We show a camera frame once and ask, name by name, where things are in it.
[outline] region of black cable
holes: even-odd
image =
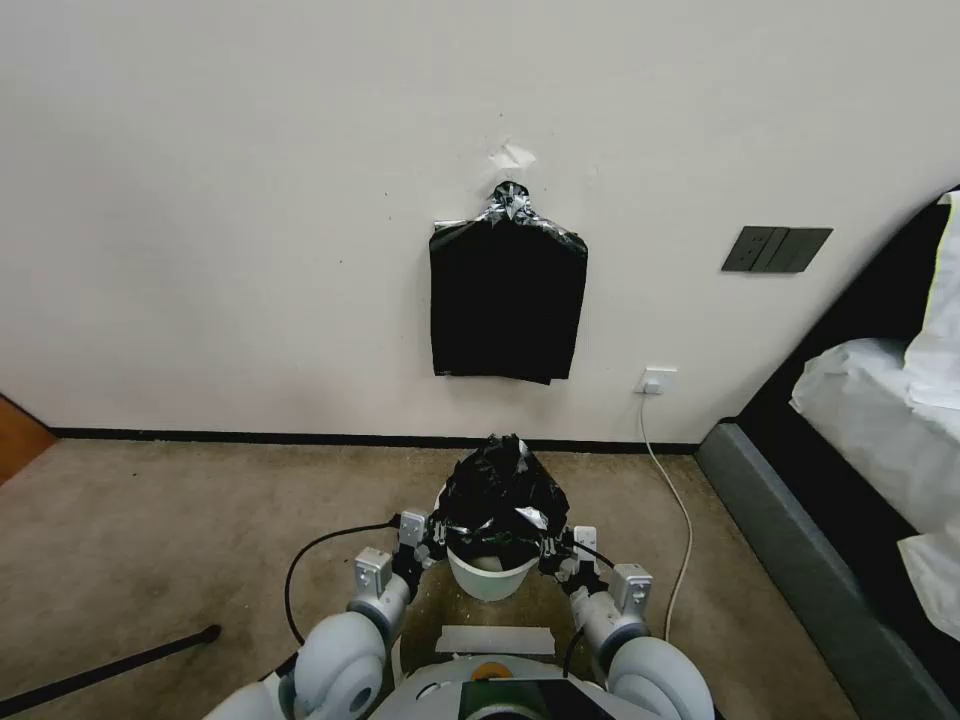
[[[290,607],[290,585],[293,581],[293,571],[297,567],[297,563],[300,562],[300,558],[302,558],[310,548],[327,540],[332,540],[335,537],[340,537],[342,535],[353,535],[354,533],[367,532],[368,530],[386,530],[387,528],[391,527],[400,527],[399,515],[394,515],[385,523],[377,523],[376,525],[360,525],[359,527],[347,528],[346,530],[337,530],[336,532],[328,533],[327,535],[318,537],[316,540],[311,540],[302,548],[300,548],[300,552],[297,553],[296,557],[293,558],[293,562],[290,563],[290,569],[287,570],[287,579],[283,583],[283,609],[287,613],[287,625],[290,626],[290,632],[293,633],[293,636],[297,639],[297,642],[303,645],[303,635],[300,634],[300,631],[297,629],[297,623],[293,619],[293,609]]]
[[[609,560],[608,558],[604,557],[603,555],[601,555],[600,553],[598,553],[598,552],[597,552],[596,550],[594,550],[593,548],[588,548],[586,545],[584,545],[583,543],[578,543],[576,540],[573,541],[573,544],[574,544],[576,547],[580,548],[581,550],[586,550],[588,553],[590,553],[591,555],[593,555],[597,560],[599,560],[600,562],[602,562],[604,565],[606,565],[606,566],[607,566],[608,568],[610,568],[611,570],[613,569],[613,563],[610,562],[610,560]]]
[[[587,627],[584,625],[582,628],[577,630],[573,637],[570,638],[570,644],[567,645],[567,652],[563,656],[563,676],[568,677],[570,675],[570,661],[573,660],[573,649],[577,646],[577,643],[580,642],[580,638],[583,637],[583,632]]]

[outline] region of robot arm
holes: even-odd
[[[347,612],[318,623],[291,660],[235,692],[206,720],[354,720],[364,715],[380,694],[387,654],[424,566],[431,564],[423,545],[426,532],[425,513],[404,511],[393,556],[368,547],[354,560],[357,594]]]
[[[207,720],[356,720],[366,714],[379,696],[387,655],[420,576],[440,556],[443,528],[433,527],[428,536],[429,526],[426,514],[404,512],[392,556],[366,548],[354,561],[357,593],[347,612],[321,621],[297,655],[231,695]],[[649,636],[643,612],[651,576],[639,565],[619,564],[607,586],[596,572],[595,557],[574,540],[596,548],[596,530],[577,527],[548,541],[540,568],[569,595],[574,623],[608,692],[655,717],[713,720],[710,693],[693,663]]]

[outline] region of metal bracket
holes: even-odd
[[[364,548],[353,561],[353,573],[357,581],[357,595],[378,598],[393,577],[392,558],[382,550]]]
[[[613,604],[623,615],[643,617],[647,607],[653,576],[636,563],[621,563],[613,568],[610,595]]]
[[[400,513],[400,544],[416,548],[427,535],[427,514],[420,510]]]
[[[581,545],[584,545],[591,550],[597,549],[597,529],[592,525],[576,525],[573,528],[573,540],[578,542]],[[577,560],[582,563],[590,563],[593,565],[594,570],[597,567],[597,556],[588,553],[583,548],[578,548],[574,546],[574,550],[577,551]]]

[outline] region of dark gray switch panel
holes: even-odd
[[[833,232],[830,228],[748,225],[723,263],[725,272],[798,273]]]
[[[741,230],[722,269],[727,272],[750,272],[775,229],[748,225]]]
[[[803,272],[831,232],[830,228],[791,228],[766,272]]]
[[[773,232],[770,233],[770,237],[767,239],[767,244],[763,246],[763,250],[760,251],[760,256],[753,264],[753,267],[750,268],[751,272],[770,272],[767,269],[770,261],[773,259],[773,256],[777,254],[777,250],[780,249],[780,246],[783,244],[783,239],[787,236],[788,232],[790,232],[790,228],[773,228]]]

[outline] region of orange button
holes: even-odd
[[[470,676],[471,680],[490,680],[491,678],[511,678],[510,668],[500,663],[484,663]]]

